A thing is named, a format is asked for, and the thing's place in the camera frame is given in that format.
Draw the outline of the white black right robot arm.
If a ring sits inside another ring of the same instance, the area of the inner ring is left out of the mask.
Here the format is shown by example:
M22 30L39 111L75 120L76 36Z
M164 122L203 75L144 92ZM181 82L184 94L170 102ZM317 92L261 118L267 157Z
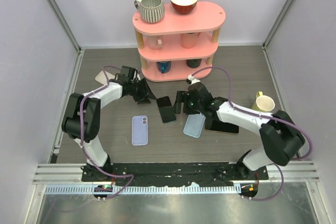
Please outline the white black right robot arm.
M186 91L177 91L173 110L177 114L202 114L211 122L236 125L260 136L262 146L247 151L237 161L237 173L242 179L250 179L256 170L270 164L286 166L305 143L285 111L258 112L227 98L213 97L199 81Z

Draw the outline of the yellow mug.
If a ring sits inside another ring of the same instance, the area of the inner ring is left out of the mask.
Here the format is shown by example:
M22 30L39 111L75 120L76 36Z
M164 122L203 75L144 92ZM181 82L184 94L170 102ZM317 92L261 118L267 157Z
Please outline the yellow mug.
M271 112L274 108L275 102L271 97L264 95L262 91L257 92L256 100L251 107L252 110L258 112Z

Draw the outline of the black cup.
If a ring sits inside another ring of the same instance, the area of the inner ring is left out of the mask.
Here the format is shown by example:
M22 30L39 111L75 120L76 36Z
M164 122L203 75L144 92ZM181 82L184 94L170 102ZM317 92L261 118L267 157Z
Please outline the black cup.
M189 59L186 61L186 65L189 68L198 68L201 65L202 60L201 59Z

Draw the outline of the pale pink mug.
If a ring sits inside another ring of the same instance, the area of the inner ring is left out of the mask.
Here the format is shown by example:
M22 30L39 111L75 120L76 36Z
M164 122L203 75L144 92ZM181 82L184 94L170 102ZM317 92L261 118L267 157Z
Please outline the pale pink mug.
M159 50L162 48L161 36L147 36L149 47L153 50Z

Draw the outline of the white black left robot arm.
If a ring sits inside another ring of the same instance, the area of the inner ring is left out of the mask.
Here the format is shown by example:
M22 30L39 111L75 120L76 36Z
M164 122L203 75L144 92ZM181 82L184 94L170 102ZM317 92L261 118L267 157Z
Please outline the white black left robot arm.
M137 104L148 104L156 97L145 78L136 68L123 66L113 75L106 68L99 73L102 86L87 93L70 95L61 129L79 145L87 159L86 166L98 180L112 177L109 155L103 150L98 133L101 109L125 96L133 97Z

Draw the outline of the aluminium front rail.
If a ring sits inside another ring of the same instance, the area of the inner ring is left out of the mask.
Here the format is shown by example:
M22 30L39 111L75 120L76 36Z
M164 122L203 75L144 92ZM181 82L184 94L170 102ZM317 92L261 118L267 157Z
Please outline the aluminium front rail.
M241 175L239 165L232 162L196 162L196 163L114 163L111 173L117 175L117 185L127 182L132 174L132 186L189 186L197 183L201 186L225 184L229 182L318 182L319 176L312 161L292 161L287 166L277 168L268 165L256 172ZM70 184L102 183L109 177L86 164L39 164L34 184Z

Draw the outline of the light blue phone case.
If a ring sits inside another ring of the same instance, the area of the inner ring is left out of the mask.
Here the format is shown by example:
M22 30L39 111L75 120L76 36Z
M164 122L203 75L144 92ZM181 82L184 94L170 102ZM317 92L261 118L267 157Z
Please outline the light blue phone case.
M205 116L202 114L188 115L183 133L193 138L199 138L203 130Z

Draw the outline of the black gold smartphone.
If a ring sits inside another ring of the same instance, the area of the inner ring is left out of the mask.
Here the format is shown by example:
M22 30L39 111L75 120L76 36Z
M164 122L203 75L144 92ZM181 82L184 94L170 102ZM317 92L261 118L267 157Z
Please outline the black gold smartphone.
M221 133L228 133L228 134L238 134L239 133L239 126L224 123L221 121L215 121L206 119L205 120L205 130L213 131L213 132L221 132Z

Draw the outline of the grey striped mug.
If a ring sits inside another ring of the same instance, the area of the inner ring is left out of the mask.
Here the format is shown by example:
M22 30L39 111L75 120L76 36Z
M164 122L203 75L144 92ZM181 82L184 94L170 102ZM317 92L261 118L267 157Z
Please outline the grey striped mug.
M134 6L146 23L160 22L165 15L165 7L162 0L135 0Z

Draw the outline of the lavender phone case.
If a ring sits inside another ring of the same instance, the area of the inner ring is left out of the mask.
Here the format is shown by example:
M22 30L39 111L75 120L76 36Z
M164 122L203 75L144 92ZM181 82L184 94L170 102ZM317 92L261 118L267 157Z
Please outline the lavender phone case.
M131 143L133 146L144 146L148 144L147 116L138 115L132 118Z

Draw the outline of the beige phone case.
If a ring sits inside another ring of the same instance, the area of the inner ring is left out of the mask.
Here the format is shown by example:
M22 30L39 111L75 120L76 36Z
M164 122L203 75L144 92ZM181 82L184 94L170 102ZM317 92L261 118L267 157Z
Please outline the beige phone case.
M104 85L104 84L106 84L107 83L107 79L114 79L115 78L115 75L113 75L113 74L111 74L111 73L109 73L109 72L107 72L107 71L100 71L99 73L98 73L98 75L95 77L95 80L98 82L98 83L100 83L100 84L102 84L102 85Z

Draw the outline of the pink cup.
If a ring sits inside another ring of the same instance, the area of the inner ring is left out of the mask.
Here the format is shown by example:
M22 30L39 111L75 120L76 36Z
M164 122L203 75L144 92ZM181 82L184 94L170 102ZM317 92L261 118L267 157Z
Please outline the pink cup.
M181 45L183 48L191 49L197 44L198 37L201 33L184 33L181 34Z

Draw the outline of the blue mug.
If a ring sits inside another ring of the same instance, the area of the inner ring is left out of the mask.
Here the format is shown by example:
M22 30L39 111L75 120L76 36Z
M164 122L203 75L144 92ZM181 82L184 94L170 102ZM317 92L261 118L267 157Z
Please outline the blue mug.
M157 69L160 73L165 74L168 73L171 69L170 61L161 61L156 63Z

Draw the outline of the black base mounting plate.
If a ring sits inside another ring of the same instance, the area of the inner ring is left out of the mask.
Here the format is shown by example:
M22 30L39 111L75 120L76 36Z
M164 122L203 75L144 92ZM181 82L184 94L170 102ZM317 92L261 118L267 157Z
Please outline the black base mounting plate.
M267 180L266 167L249 172L236 163L114 163L108 173L134 175L137 187L182 187L196 183L201 187L231 186L234 180Z

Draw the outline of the pink three-tier shelf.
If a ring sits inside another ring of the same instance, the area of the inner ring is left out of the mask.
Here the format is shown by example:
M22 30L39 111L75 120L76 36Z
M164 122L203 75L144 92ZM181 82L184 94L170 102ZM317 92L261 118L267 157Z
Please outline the pink three-tier shelf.
M211 2L198 2L193 11L186 15L178 14L171 4L166 4L165 16L156 24L144 22L140 13L135 12L132 21L143 75L153 82L184 80L190 74L195 74L199 79L209 75L225 18L225 11ZM201 33L193 48L182 47L181 34L184 33ZM151 49L147 36L161 36L162 48ZM186 65L189 59L201 59L201 65L189 68ZM168 73L158 71L156 63L161 61L171 62Z

